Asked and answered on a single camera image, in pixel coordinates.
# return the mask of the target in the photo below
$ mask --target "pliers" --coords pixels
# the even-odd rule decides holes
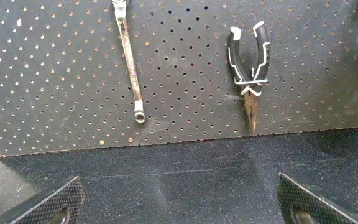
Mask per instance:
[[[256,119],[258,112],[257,97],[260,96],[262,84],[267,82],[265,79],[270,63],[270,42],[263,21],[258,22],[253,30],[258,44],[258,67],[254,73],[254,68],[250,68],[250,76],[248,76],[241,66],[239,54],[239,42],[241,29],[238,27],[230,28],[229,42],[229,62],[234,72],[234,83],[241,86],[241,95],[244,96],[244,107],[248,117],[250,131],[255,134]]]

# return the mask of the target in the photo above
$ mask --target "perforated metal board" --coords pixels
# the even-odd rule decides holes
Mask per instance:
[[[256,133],[358,126],[358,1],[133,0],[127,20],[145,126],[110,1],[0,0],[0,155],[248,136],[226,45],[240,27],[255,66],[260,20],[272,58]]]

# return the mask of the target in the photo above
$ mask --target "black speckled surface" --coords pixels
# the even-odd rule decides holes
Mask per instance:
[[[358,208],[358,129],[0,159],[0,214],[79,175],[80,223],[283,223],[278,173]]]

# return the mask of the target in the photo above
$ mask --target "pliers handle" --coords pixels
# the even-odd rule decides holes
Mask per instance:
[[[229,62],[234,69],[234,83],[241,85],[241,95],[250,91],[255,96],[260,96],[263,82],[270,63],[270,42],[267,36],[267,31],[263,21],[258,22],[253,30],[258,45],[258,67],[254,73],[254,68],[251,67],[251,76],[248,76],[241,66],[241,59],[239,54],[239,43],[241,37],[241,29],[238,27],[230,28],[230,42],[229,42]]]

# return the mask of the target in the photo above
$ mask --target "silver wrench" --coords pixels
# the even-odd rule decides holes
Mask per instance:
[[[114,6],[114,13],[116,15],[122,46],[124,47],[125,58],[127,60],[132,91],[134,92],[135,120],[139,124],[142,124],[145,122],[146,116],[144,115],[142,94],[140,93],[139,82],[137,81],[134,56],[132,54],[131,43],[129,42],[127,21],[125,19],[127,2],[126,0],[112,0],[112,4]]]

